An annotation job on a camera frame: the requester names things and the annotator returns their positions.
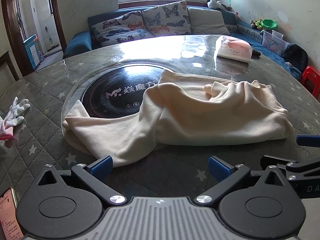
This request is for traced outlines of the right butterfly cushion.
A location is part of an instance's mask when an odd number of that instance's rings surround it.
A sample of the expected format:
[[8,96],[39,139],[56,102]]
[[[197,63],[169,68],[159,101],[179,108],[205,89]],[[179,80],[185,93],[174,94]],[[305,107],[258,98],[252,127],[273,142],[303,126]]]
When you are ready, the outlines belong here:
[[155,37],[192,33],[186,1],[145,9],[142,16],[147,30]]

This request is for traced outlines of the clear plastic storage box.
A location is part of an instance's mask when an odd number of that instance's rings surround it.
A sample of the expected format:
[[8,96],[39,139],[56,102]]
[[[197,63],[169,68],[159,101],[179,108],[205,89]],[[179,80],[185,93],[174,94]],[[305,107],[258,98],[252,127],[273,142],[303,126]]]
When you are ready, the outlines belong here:
[[291,44],[264,30],[262,45],[275,54],[281,56]]

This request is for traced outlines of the pink white tissue pack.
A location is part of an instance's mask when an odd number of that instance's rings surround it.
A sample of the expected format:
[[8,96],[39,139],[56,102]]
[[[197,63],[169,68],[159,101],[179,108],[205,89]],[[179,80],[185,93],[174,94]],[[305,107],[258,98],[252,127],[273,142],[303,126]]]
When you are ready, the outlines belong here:
[[225,59],[249,63],[253,49],[251,45],[239,38],[221,35],[215,43],[215,53]]

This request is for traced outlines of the red plastic stool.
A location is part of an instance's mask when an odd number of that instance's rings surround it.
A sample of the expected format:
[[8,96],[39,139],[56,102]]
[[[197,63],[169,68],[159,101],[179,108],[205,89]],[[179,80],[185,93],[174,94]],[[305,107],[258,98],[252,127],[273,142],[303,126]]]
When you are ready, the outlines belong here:
[[320,75],[312,66],[304,70],[300,83],[317,99],[320,93]]

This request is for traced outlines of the black backpack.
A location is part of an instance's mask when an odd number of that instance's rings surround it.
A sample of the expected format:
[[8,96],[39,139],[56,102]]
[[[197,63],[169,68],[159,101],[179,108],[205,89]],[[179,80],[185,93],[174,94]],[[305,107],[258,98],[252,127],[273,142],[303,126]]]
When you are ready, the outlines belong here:
[[308,54],[306,53],[306,51],[296,44],[290,45],[287,48],[287,50],[283,54],[283,59],[286,62],[291,63],[301,73],[304,72],[309,62]]

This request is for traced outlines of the panda plush toy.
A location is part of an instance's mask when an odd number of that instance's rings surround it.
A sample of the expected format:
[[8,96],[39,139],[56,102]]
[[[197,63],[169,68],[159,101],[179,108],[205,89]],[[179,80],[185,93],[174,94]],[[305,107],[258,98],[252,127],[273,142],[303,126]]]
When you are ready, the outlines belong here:
[[213,10],[225,10],[226,7],[221,4],[220,1],[216,1],[216,0],[208,0],[207,1],[207,5],[209,9],[213,9]]

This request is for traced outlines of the smartphone with red case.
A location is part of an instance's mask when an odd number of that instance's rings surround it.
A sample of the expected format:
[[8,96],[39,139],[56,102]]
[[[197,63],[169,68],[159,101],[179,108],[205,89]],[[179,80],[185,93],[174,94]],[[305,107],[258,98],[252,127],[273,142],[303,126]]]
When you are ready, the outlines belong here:
[[15,191],[9,187],[1,195],[0,201],[1,228],[6,240],[21,240],[24,237],[16,218],[16,207]]

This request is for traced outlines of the butterfly cushion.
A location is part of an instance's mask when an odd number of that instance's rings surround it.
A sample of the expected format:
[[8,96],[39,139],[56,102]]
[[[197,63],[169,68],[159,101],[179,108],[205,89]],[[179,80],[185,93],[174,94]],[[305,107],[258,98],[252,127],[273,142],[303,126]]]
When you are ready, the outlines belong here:
[[154,37],[146,29],[139,10],[97,23],[91,31],[101,47]]
[[142,16],[147,30],[155,37],[192,33],[186,1],[145,9]]

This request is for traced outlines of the beige cushion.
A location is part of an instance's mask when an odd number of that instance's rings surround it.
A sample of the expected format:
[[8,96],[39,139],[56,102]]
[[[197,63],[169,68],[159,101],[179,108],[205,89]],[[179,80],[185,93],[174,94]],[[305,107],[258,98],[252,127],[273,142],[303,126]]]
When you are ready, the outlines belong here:
[[188,8],[192,33],[196,35],[230,35],[221,11]]

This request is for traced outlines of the green plastic bowl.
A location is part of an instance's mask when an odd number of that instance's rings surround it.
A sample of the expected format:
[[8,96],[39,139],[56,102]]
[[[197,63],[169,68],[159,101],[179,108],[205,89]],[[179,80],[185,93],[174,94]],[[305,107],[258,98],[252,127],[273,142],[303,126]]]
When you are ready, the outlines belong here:
[[261,20],[261,26],[264,30],[268,31],[276,30],[278,28],[277,22],[271,19]]

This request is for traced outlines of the black induction cooktop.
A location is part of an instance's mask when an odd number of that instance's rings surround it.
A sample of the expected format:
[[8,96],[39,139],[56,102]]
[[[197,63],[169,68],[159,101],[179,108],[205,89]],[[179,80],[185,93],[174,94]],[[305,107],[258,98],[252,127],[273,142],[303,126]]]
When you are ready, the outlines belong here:
[[124,64],[99,75],[83,92],[81,102],[89,116],[114,119],[139,112],[144,91],[156,85],[163,67]]

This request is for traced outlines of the blue sofa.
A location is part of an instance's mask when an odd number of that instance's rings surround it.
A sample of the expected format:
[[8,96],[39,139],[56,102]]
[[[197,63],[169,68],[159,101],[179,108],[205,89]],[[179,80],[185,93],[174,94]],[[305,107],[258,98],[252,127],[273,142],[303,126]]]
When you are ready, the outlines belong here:
[[68,58],[94,49],[145,38],[173,35],[229,35],[246,41],[253,55],[269,57],[299,80],[308,65],[308,55],[290,44],[275,30],[267,30],[261,21],[241,22],[236,12],[193,7],[185,1],[131,7],[91,16],[88,31],[74,35],[67,45]]

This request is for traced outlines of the cream sweater garment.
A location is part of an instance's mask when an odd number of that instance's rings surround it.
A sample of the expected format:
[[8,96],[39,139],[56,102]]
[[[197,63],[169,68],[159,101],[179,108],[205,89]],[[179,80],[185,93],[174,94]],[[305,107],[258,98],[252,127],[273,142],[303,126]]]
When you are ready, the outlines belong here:
[[139,112],[93,118],[77,101],[62,125],[94,157],[111,156],[115,167],[143,159],[158,144],[242,145],[294,133],[271,86],[168,70],[145,90]]

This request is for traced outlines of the dark wooden chair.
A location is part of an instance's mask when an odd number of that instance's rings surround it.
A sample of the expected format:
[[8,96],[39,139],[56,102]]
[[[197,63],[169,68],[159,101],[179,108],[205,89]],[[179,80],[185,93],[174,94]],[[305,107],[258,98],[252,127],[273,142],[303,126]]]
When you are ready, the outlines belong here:
[[10,55],[9,55],[9,52],[5,52],[1,57],[0,57],[0,66],[2,66],[3,64],[7,64],[8,67],[9,67],[9,70],[13,76],[13,78],[15,79],[15,81],[18,81],[20,78],[19,78],[19,75],[17,74],[16,72],[16,69],[13,65],[13,62],[10,58]]

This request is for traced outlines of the blue toy cabinet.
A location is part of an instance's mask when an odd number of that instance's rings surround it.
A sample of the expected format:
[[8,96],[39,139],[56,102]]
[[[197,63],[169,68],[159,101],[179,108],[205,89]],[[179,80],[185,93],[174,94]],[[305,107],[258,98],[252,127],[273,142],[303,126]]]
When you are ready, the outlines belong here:
[[23,41],[23,44],[26,49],[32,68],[36,69],[39,66],[39,64],[42,61],[44,61],[44,56],[41,49],[41,45],[39,43],[38,35],[31,35]]

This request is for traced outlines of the white pink glove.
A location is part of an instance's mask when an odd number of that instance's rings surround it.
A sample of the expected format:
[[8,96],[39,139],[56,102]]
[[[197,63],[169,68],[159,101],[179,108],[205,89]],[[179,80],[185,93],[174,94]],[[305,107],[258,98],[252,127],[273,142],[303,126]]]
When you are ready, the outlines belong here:
[[14,137],[14,128],[20,125],[24,120],[24,112],[30,107],[29,100],[23,99],[18,103],[18,97],[15,97],[8,113],[1,118],[1,140],[10,140]]

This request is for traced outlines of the left butterfly cushion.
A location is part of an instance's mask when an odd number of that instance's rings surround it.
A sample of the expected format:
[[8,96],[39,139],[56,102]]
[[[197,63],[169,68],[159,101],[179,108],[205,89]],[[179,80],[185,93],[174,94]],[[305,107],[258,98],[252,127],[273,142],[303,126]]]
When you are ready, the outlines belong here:
[[139,10],[97,23],[91,31],[101,47],[154,37],[146,29]]

